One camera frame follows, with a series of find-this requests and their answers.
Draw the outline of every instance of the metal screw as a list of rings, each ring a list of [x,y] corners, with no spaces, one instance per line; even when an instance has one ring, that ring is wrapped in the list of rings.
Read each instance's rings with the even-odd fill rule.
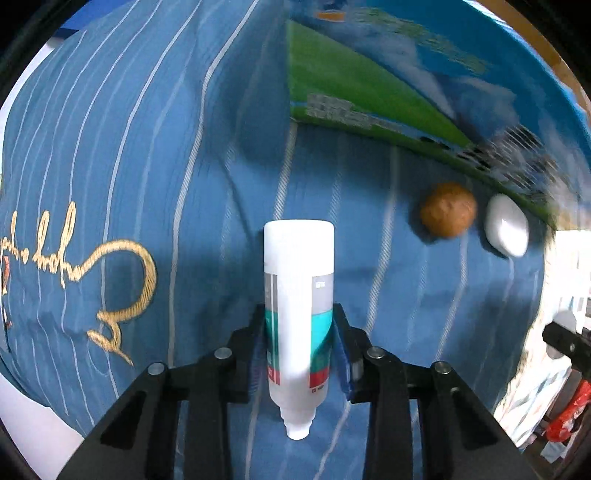
[[[386,355],[386,350],[378,346],[371,346],[368,348],[368,357],[378,360]]]
[[[214,356],[218,360],[225,360],[226,358],[230,358],[232,356],[232,350],[230,350],[227,346],[223,346],[214,352]]]
[[[160,362],[153,363],[148,367],[148,373],[150,375],[156,376],[160,375],[162,372],[164,372],[164,364],[161,364]]]
[[[447,362],[435,362],[435,371],[438,374],[447,375],[452,371],[452,368]]]

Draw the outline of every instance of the gray label section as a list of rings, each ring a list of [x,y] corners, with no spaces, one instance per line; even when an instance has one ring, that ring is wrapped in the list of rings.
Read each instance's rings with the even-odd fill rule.
[[[312,277],[312,315],[332,310],[334,275]]]
[[[277,275],[265,273],[265,309],[277,313]]]

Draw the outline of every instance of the brown ball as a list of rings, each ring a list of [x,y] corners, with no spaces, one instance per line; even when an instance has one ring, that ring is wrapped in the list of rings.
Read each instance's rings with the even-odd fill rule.
[[[421,221],[433,235],[451,238],[468,230],[476,211],[472,192],[459,183],[442,183],[425,200]]]

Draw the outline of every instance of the striped blue cloth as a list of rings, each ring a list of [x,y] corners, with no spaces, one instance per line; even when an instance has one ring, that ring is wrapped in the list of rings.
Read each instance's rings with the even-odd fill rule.
[[[494,192],[409,151],[290,123],[285,22],[273,0],[138,0],[66,40],[14,103],[0,367],[82,435],[147,365],[194,362],[247,324],[271,219],[334,223],[335,301],[375,344],[448,360],[489,408],[515,374],[544,226],[528,217],[514,261],[480,220],[425,239],[416,208],[434,185],[466,185],[481,210]],[[367,406],[333,378],[293,442],[264,378],[230,408],[235,478],[361,478]]]

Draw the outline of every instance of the bottle label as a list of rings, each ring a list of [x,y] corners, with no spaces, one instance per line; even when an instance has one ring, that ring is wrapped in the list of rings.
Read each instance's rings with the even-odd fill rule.
[[[332,336],[333,274],[312,277],[312,335],[310,346],[310,388],[324,388],[329,377]]]
[[[267,375],[270,381],[281,385],[277,322],[277,275],[269,273],[265,273],[265,330],[267,332]]]

